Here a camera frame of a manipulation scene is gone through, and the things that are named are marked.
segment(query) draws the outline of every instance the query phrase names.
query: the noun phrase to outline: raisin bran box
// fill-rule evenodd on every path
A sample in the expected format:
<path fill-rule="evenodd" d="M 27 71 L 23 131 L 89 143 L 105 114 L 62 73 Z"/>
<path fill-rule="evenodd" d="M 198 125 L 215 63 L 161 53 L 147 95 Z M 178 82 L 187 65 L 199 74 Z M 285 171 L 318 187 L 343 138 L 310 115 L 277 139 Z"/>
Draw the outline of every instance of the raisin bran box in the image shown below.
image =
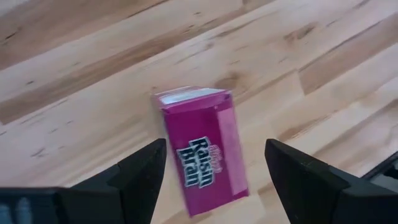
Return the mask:
<path fill-rule="evenodd" d="M 154 96 L 190 216 L 248 196 L 231 92 L 186 86 Z"/>

